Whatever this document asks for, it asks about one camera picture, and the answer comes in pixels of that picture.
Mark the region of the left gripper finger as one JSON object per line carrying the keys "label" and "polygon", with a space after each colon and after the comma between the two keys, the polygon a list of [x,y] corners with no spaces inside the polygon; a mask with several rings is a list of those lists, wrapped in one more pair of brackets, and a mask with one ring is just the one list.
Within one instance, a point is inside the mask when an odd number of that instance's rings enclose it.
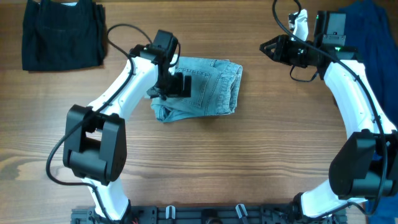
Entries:
{"label": "left gripper finger", "polygon": [[172,77],[172,93],[181,93],[184,87],[183,74],[181,72],[174,73]]}
{"label": "left gripper finger", "polygon": [[189,98],[191,97],[192,92],[192,77],[190,75],[184,76],[183,78],[183,90],[182,97]]}

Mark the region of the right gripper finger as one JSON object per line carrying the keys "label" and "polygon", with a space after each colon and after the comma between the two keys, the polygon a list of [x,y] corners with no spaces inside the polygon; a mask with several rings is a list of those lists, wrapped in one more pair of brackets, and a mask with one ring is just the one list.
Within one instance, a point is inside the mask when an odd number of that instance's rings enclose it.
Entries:
{"label": "right gripper finger", "polygon": [[283,56],[283,50],[280,47],[265,46],[261,47],[262,52],[274,62],[288,64],[288,61]]}
{"label": "right gripper finger", "polygon": [[290,39],[288,35],[278,35],[267,42],[260,45],[259,50],[262,52],[271,51],[272,49],[281,48]]}

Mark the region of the light blue denim shorts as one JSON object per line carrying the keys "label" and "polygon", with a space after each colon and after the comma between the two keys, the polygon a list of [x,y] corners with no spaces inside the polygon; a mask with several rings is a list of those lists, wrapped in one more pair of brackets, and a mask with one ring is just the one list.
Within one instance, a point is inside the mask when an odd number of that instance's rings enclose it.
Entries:
{"label": "light blue denim shorts", "polygon": [[243,66],[230,60],[180,57],[176,72],[192,78],[192,92],[188,98],[154,98],[151,108],[155,118],[170,123],[187,118],[233,114]]}

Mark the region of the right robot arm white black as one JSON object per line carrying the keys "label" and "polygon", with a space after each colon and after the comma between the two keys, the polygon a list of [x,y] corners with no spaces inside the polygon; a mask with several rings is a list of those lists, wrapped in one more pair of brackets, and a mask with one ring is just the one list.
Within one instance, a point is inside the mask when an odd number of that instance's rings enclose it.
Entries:
{"label": "right robot arm white black", "polygon": [[319,11],[308,40],[307,12],[288,17],[284,33],[260,45],[271,60],[292,68],[316,68],[333,94],[347,140],[330,164],[328,178],[299,193],[289,205],[291,222],[319,222],[349,206],[397,194],[397,129],[384,114],[366,77],[363,59],[345,44],[346,15]]}

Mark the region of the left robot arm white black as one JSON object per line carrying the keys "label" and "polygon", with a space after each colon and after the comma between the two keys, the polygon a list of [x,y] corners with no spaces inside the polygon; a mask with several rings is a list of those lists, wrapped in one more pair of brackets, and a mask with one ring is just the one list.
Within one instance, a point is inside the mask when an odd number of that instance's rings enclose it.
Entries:
{"label": "left robot arm white black", "polygon": [[127,53],[120,76],[88,106],[67,113],[63,165],[90,189],[95,206],[73,210],[72,223],[135,223],[120,175],[127,159],[126,122],[141,98],[191,95],[190,77],[171,69],[178,64],[180,43],[159,30],[154,41]]}

